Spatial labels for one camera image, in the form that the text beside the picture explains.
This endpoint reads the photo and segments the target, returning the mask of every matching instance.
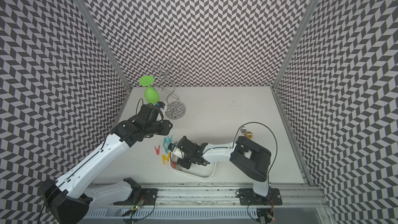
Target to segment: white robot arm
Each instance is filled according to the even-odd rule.
[[[267,197],[269,193],[268,167],[271,152],[247,137],[239,136],[228,144],[208,144],[200,146],[183,137],[176,145],[168,147],[173,163],[189,169],[191,164],[207,165],[213,162],[231,161],[248,177],[254,179],[253,191]]]
[[[163,120],[164,103],[142,105],[137,115],[120,122],[86,158],[57,180],[39,185],[45,206],[61,224],[75,224],[88,211],[115,202],[138,202],[141,186],[132,178],[97,189],[87,189],[94,178],[117,156],[137,141],[153,135],[168,135],[173,125]]]

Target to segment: teal clothespin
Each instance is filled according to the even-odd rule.
[[[163,148],[164,148],[164,152],[165,153],[168,153],[167,148],[169,147],[169,144],[172,143],[172,140],[173,140],[173,135],[170,138],[169,138],[169,136],[164,137],[164,139],[163,139]]]

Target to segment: spiral wire stand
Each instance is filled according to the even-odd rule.
[[[181,80],[174,81],[171,77],[184,73],[186,71],[186,68],[181,67],[178,69],[176,74],[172,75],[170,73],[173,70],[174,65],[170,62],[170,60],[165,61],[163,69],[159,68],[156,63],[151,63],[150,66],[152,67],[153,74],[160,74],[159,76],[154,76],[154,78],[158,81],[154,86],[154,90],[156,92],[165,91],[169,93],[169,95],[166,97],[166,116],[170,119],[181,118],[182,116],[184,116],[186,108],[185,105],[180,101],[180,98],[174,92],[176,90],[176,86],[181,85],[182,82]],[[167,82],[172,84],[172,91],[165,88],[165,84]],[[175,101],[169,102],[170,96],[173,97]]]

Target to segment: yellow clothespin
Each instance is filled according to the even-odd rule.
[[[170,159],[170,152],[169,152],[169,158],[167,158],[165,155],[162,155],[162,158],[163,158],[163,164],[165,164],[164,163],[164,160],[166,159],[167,160],[167,162],[169,161],[169,159]]]

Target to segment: black cable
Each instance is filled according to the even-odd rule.
[[[133,216],[136,212],[137,212],[137,210],[133,210],[133,211],[131,212],[131,214],[130,214],[130,219],[127,220],[126,222],[125,222],[125,221],[123,221],[123,222],[126,223],[126,224],[132,224],[132,216]]]
[[[252,218],[252,220],[254,220],[255,222],[261,223],[259,220],[256,220],[255,218],[253,218],[253,217],[250,215],[250,213],[249,213],[249,206],[250,206],[250,204],[252,204],[252,202],[249,203],[248,208],[247,208],[248,215],[249,215],[250,218]]]
[[[105,141],[106,141],[106,140],[104,140],[104,142],[102,143],[102,147],[101,147],[100,150],[102,150],[103,146],[105,145]]]
[[[61,185],[57,186],[57,188],[54,189],[54,191],[51,192],[51,194],[49,194],[49,196],[48,196],[48,197],[46,198],[46,200],[44,201],[43,207],[42,207],[41,210],[40,210],[39,218],[37,219],[37,224],[40,223],[41,214],[43,213],[44,207],[46,207],[47,201],[50,199],[50,196],[52,196],[52,194],[53,194],[57,189],[59,189],[59,187],[61,187],[62,184],[64,184],[64,182],[62,182]]]
[[[178,149],[178,150],[179,150],[180,153],[181,153],[181,160],[183,160],[183,159],[184,159],[184,154],[182,153],[181,149]]]
[[[150,215],[153,213],[153,211],[155,210],[155,203],[156,203],[156,199],[153,201],[153,209],[152,209],[151,213],[149,213],[147,216],[145,216],[145,217],[142,218],[142,219],[139,219],[138,221],[136,221],[136,222],[134,222],[134,223],[137,223],[137,222],[139,222],[139,221],[141,221],[141,220],[144,220],[146,217],[150,216]]]
[[[205,152],[203,152],[203,155],[208,151],[208,150],[211,150],[211,149],[219,149],[219,148],[226,148],[226,149],[228,149],[228,148],[233,148],[234,146],[232,146],[232,147],[212,147],[212,148],[209,148],[209,149],[207,149],[207,150],[205,150]]]
[[[236,134],[235,134],[234,143],[232,144],[232,147],[234,147],[234,145],[235,145],[236,136],[238,135],[238,133],[239,133],[239,131],[240,131],[240,128],[241,128],[241,127],[244,127],[244,126],[247,125],[247,124],[252,124],[252,123],[260,124],[260,125],[266,127],[266,128],[272,133],[272,136],[273,136],[274,139],[275,139],[275,145],[276,145],[275,157],[274,157],[274,161],[272,162],[271,167],[269,167],[268,173],[267,173],[268,185],[269,185],[269,172],[271,171],[271,168],[272,168],[272,166],[273,166],[273,164],[274,164],[274,162],[275,162],[276,156],[278,155],[278,142],[277,142],[277,140],[276,140],[276,137],[275,137],[274,133],[271,131],[271,129],[270,129],[269,127],[267,127],[266,125],[264,125],[263,123],[260,123],[260,122],[248,122],[248,123],[246,123],[246,124],[243,124],[243,125],[241,125],[241,126],[238,128],[238,131],[237,131]]]
[[[138,105],[140,104],[140,101],[142,101],[142,104],[144,104],[144,100],[142,98],[138,100],[137,107],[135,109],[135,115],[137,115]]]

